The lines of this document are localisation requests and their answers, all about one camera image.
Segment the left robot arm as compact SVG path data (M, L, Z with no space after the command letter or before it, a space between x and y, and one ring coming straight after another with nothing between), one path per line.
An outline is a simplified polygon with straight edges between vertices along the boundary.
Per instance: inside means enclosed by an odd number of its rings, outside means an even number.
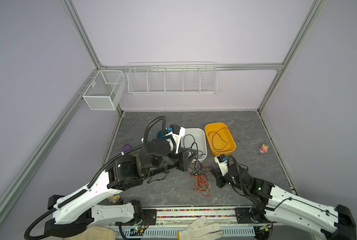
M24 239L66 239L105 220L119 224L140 222L144 213L141 203L136 200L110 209L108 217L103 212L94 216L93 208L108 197L142 185L146 179L168 174L170 169L187 171L198 151L181 147L185 128L178 125L167 127L166 123L165 116L153 119L147 124L139 146L109 160L88 184L72 194L51 196L47 212L28 226Z

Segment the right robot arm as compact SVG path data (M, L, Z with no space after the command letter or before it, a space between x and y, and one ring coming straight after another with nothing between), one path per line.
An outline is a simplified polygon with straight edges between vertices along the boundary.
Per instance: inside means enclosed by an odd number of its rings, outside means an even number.
M255 223L288 225L325 240L355 240L356 223L349 208L318 204L294 195L279 186L252 177L232 156L214 157L217 169L211 173L216 185L225 185L251 201L248 216Z

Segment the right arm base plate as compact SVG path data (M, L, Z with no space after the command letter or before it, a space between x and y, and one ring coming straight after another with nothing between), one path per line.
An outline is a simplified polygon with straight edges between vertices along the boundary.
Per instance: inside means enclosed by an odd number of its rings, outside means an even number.
M261 208L240 207L235 208L234 211L238 224L269 224L271 222L265 217L266 211Z

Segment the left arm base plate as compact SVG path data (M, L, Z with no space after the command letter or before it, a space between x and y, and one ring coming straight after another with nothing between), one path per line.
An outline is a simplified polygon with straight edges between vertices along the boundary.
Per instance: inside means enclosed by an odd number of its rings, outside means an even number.
M143 214L140 217L135 217L131 221L131 225L154 226L156 222L157 222L157 209L143 209Z

